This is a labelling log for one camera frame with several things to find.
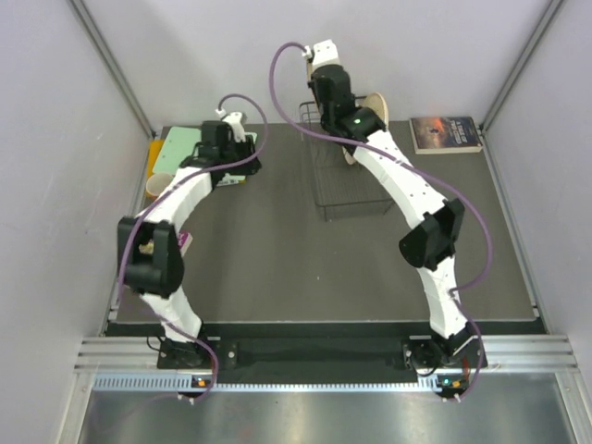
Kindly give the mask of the cream plate with sprig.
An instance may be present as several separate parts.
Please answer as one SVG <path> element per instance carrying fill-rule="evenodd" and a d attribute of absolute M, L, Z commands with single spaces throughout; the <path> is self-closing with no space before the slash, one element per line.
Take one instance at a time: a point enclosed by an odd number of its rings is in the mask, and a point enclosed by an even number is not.
<path fill-rule="evenodd" d="M 368 107 L 373 110 L 375 114 L 383 121 L 386 127 L 389 125 L 389 109 L 382 94 L 379 92 L 367 94 L 362 100 L 361 106 Z M 355 165 L 357 163 L 357 161 L 347 152 L 345 147 L 342 148 L 342 152 L 345 161 L 349 166 Z"/>

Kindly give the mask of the black wire dish rack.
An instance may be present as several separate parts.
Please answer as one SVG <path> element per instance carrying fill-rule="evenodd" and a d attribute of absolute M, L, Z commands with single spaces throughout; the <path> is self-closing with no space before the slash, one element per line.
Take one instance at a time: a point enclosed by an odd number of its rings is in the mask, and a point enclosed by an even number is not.
<path fill-rule="evenodd" d="M 302 134 L 315 206 L 326 222 L 385 215 L 394 202 L 363 166 L 349 164 L 342 147 Z"/>

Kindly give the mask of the bird plate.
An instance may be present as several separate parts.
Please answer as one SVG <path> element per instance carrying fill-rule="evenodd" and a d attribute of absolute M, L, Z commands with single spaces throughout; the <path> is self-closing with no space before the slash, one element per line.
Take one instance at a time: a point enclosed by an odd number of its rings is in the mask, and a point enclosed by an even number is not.
<path fill-rule="evenodd" d="M 317 83 L 334 81 L 342 72 L 342 65 L 338 58 L 317 58 L 307 62 L 307 86 L 313 89 Z"/>

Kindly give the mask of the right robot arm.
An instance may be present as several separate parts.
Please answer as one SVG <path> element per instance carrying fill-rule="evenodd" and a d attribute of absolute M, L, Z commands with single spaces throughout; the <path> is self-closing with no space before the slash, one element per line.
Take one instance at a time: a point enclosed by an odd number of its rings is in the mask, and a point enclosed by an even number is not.
<path fill-rule="evenodd" d="M 307 77 L 322 129 L 347 140 L 346 153 L 379 181 L 410 228 L 399 249 L 420 276 L 432 330 L 427 350 L 414 349 L 413 355 L 417 360 L 426 358 L 434 367 L 456 364 L 472 339 L 458 300 L 450 293 L 456 286 L 455 242 L 463 222 L 463 203 L 446 199 L 408 169 L 408 160 L 389 132 L 382 97 L 374 105 L 358 104 L 350 76 L 339 64 L 308 68 Z"/>

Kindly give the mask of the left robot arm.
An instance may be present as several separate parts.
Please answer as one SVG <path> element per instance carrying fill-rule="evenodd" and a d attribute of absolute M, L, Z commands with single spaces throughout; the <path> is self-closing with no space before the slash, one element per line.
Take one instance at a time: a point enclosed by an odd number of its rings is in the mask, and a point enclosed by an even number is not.
<path fill-rule="evenodd" d="M 185 264 L 180 229 L 226 177 L 244 179 L 260 168 L 255 139 L 245 131 L 241 112 L 207 120 L 199 140 L 158 197 L 136 216 L 124 216 L 117 224 L 118 280 L 160 322 L 163 368 L 199 368 L 214 361 L 208 342 L 200 337 L 203 321 L 182 287 Z"/>

